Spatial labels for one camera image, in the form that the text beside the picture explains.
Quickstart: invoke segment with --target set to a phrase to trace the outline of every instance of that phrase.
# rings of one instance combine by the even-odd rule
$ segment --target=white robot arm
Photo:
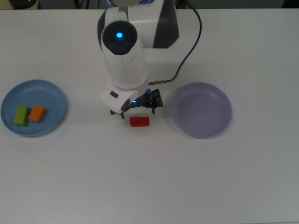
[[[179,36],[178,17],[172,0],[147,5],[114,7],[98,22],[98,38],[110,80],[100,101],[111,114],[129,108],[163,106],[159,90],[148,91],[144,48],[168,48]]]

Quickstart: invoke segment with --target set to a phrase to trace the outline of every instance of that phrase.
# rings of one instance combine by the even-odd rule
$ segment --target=black cable
[[[85,9],[88,9],[89,8],[89,0],[87,0],[86,2],[86,8]]]
[[[80,3],[79,7],[77,9],[80,9],[82,4],[83,4],[84,0],[82,0],[82,2]]]
[[[199,26],[200,26],[200,28],[199,28],[199,34],[198,34],[198,37],[197,37],[197,39],[196,39],[196,41],[195,41],[195,44],[193,45],[193,47],[191,48],[191,50],[190,50],[189,53],[187,54],[187,56],[183,59],[183,61],[182,61],[181,64],[179,65],[178,70],[177,70],[176,74],[174,75],[174,77],[173,77],[172,79],[169,79],[169,80],[161,80],[161,81],[155,81],[155,82],[150,82],[149,85],[156,85],[156,84],[162,84],[162,83],[169,83],[169,82],[172,82],[173,80],[175,80],[176,77],[178,76],[178,73],[179,73],[181,67],[183,66],[184,62],[187,60],[187,58],[189,57],[189,55],[192,53],[192,51],[194,50],[194,48],[196,47],[196,45],[197,45],[197,43],[198,43],[198,41],[199,41],[199,39],[200,39],[201,30],[202,30],[201,18],[200,18],[200,16],[199,16],[198,12],[196,11],[196,9],[195,9],[195,8],[194,8],[194,7],[193,7],[187,0],[184,0],[184,1],[185,1],[186,5],[187,5],[189,8],[191,8],[191,9],[195,12],[195,14],[196,14],[196,16],[197,16],[197,18],[198,18],[198,20],[199,20]]]

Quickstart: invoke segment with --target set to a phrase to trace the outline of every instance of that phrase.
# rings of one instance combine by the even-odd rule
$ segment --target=block
[[[149,117],[132,117],[131,118],[131,127],[145,127],[150,126]]]
[[[47,109],[39,106],[39,105],[35,105],[28,117],[29,120],[33,120],[36,122],[41,122],[44,118],[44,116],[46,115]]]
[[[14,124],[20,127],[27,127],[30,109],[27,106],[18,106],[17,113],[14,117]]]

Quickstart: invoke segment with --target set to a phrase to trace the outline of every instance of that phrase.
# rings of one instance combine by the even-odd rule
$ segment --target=white table
[[[103,11],[0,11],[0,100],[46,79],[68,103],[40,138],[0,122],[4,224],[239,224],[299,221],[299,10],[200,10],[202,37],[176,81],[157,85],[156,115],[122,120],[98,101],[108,72],[97,38]],[[146,50],[149,81],[171,78],[198,21],[179,11],[180,39]],[[170,116],[175,90],[221,88],[233,120],[219,137],[184,134]],[[131,128],[130,116],[151,126]]]

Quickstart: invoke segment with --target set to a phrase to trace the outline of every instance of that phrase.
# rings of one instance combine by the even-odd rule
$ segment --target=blue plate
[[[20,105],[30,109],[40,105],[48,111],[41,123],[28,120],[27,127],[18,127],[14,125],[14,117]],[[24,137],[38,137],[53,130],[63,119],[65,110],[65,96],[56,85],[45,80],[30,80],[17,85],[5,96],[1,118],[10,131]]]

